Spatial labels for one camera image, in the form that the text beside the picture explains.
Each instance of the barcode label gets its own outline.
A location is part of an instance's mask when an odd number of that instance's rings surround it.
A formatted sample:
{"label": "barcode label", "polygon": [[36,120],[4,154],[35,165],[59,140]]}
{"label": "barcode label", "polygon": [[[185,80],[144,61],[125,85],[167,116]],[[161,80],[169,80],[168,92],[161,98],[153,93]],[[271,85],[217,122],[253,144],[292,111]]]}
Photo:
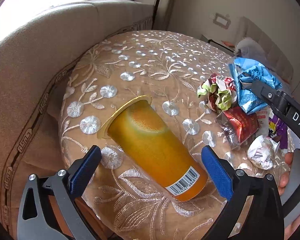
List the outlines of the barcode label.
{"label": "barcode label", "polygon": [[200,174],[190,166],[189,170],[176,183],[166,187],[174,196],[186,192],[200,177]]}

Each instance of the gray handle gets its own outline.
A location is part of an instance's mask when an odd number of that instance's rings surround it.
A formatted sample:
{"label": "gray handle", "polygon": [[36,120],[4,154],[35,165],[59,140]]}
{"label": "gray handle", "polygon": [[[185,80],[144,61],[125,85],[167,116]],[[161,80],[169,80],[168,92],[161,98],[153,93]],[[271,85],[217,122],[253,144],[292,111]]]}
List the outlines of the gray handle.
{"label": "gray handle", "polygon": [[[293,153],[292,166],[289,176],[289,183],[287,184],[284,193],[281,195],[282,205],[291,197],[292,193],[300,184],[300,149],[295,149]],[[300,202],[295,208],[284,218],[284,227],[290,225],[300,215]]]}

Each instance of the purple wrapper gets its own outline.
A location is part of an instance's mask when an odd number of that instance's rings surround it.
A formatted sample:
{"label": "purple wrapper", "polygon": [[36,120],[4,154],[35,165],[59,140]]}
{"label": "purple wrapper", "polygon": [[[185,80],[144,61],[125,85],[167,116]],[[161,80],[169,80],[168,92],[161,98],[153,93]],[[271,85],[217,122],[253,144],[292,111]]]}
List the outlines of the purple wrapper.
{"label": "purple wrapper", "polygon": [[288,127],[276,115],[269,117],[269,136],[280,138],[280,149],[288,148]]}

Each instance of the tufted headboard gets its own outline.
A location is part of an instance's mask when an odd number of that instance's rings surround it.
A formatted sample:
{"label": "tufted headboard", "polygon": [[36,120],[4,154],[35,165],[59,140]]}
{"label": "tufted headboard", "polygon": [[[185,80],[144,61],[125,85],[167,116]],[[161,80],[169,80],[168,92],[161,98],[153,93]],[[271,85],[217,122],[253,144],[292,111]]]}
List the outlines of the tufted headboard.
{"label": "tufted headboard", "polygon": [[287,83],[290,83],[293,76],[293,67],[287,57],[257,25],[248,18],[241,17],[236,34],[236,44],[245,37],[250,37],[260,44],[275,72]]}

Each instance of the screw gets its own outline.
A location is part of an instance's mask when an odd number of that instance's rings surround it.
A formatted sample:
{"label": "screw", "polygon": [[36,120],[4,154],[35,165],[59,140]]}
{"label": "screw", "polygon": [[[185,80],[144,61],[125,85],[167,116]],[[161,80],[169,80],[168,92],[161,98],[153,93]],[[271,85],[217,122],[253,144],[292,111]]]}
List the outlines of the screw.
{"label": "screw", "polygon": [[62,177],[62,176],[64,176],[66,174],[66,170],[60,170],[60,171],[58,171],[58,176],[59,177]]}
{"label": "screw", "polygon": [[271,174],[267,174],[266,177],[267,177],[268,180],[273,180],[273,176]]}
{"label": "screw", "polygon": [[244,175],[244,171],[243,170],[237,170],[235,172],[238,176],[243,176]]}
{"label": "screw", "polygon": [[31,174],[30,176],[29,176],[29,180],[34,180],[35,179],[35,174]]}

